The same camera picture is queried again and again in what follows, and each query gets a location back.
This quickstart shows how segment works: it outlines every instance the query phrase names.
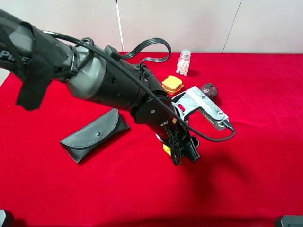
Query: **robotic arm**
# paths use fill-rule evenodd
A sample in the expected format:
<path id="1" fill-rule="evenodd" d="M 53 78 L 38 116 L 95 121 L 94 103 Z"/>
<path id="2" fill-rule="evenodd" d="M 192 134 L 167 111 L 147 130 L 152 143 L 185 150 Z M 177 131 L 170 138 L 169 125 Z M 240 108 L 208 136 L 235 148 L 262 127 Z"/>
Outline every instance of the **robotic arm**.
<path id="1" fill-rule="evenodd" d="M 166 45 L 170 55 L 169 44 L 160 38 L 146 40 L 132 52 L 120 55 L 111 46 L 104 50 L 96 47 L 90 38 L 78 40 L 42 32 L 0 9 L 0 67 L 14 72 L 23 81 L 18 105 L 27 110 L 38 108 L 51 80 L 64 82 L 76 98 L 129 111 L 136 123 L 146 124 L 170 147 L 174 164 L 179 165 L 184 156 L 194 162 L 200 157 L 196 151 L 199 142 L 189 131 L 220 142 L 233 137 L 235 129 L 228 116 L 197 87 L 171 99 L 155 75 L 142 64 L 163 62 L 169 55 L 163 59 L 145 58 L 136 65 L 124 61 L 155 43 Z M 196 110 L 216 129 L 230 129 L 231 136 L 212 139 L 193 129 L 188 125 L 188 117 Z"/>

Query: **leather case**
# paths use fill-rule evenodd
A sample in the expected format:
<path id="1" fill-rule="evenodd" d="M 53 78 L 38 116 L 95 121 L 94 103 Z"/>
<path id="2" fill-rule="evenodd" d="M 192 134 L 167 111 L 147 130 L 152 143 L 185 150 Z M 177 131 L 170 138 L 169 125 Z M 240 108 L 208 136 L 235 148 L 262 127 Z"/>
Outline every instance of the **leather case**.
<path id="1" fill-rule="evenodd" d="M 91 151 L 120 132 L 129 129 L 117 109 L 112 109 L 82 129 L 60 141 L 72 159 L 79 163 Z"/>

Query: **screw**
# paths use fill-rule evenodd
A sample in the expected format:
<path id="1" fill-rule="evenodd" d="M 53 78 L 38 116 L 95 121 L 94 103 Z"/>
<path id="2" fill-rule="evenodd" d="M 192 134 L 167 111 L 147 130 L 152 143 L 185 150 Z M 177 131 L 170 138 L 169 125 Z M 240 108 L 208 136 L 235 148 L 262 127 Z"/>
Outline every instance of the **screw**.
<path id="1" fill-rule="evenodd" d="M 164 126 L 167 125 L 169 122 L 166 120 L 165 122 L 163 122 L 160 126 Z"/>

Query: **black tape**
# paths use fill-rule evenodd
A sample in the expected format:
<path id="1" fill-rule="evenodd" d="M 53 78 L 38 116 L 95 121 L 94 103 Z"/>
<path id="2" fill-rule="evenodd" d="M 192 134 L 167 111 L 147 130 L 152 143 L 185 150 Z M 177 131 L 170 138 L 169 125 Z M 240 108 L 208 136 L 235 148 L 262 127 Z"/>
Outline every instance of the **black tape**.
<path id="1" fill-rule="evenodd" d="M 34 42 L 17 105 L 26 110 L 35 110 L 40 107 L 55 68 L 64 63 L 67 55 L 50 35 L 44 34 L 29 23 L 22 22 L 22 25 L 32 30 Z"/>
<path id="2" fill-rule="evenodd" d="M 5 29 L 2 26 L 0 26 L 0 41 L 5 43 L 7 48 L 10 50 L 12 57 L 14 57 L 14 60 L 17 65 L 17 70 L 15 71 L 15 74 L 18 75 L 19 78 L 24 80 L 25 67 L 23 61 L 21 60 L 18 50 L 15 48 L 14 44 L 9 38 L 9 35 L 6 33 Z"/>

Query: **white pills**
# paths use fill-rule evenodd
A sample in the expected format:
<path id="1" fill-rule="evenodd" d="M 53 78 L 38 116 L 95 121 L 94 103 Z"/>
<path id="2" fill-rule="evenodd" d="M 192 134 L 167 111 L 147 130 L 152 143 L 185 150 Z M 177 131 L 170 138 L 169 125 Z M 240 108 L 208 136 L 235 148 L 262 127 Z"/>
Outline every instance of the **white pills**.
<path id="1" fill-rule="evenodd" d="M 191 52 L 189 50 L 182 50 L 180 58 L 177 63 L 176 73 L 187 76 L 189 64 L 190 64 L 190 55 Z"/>

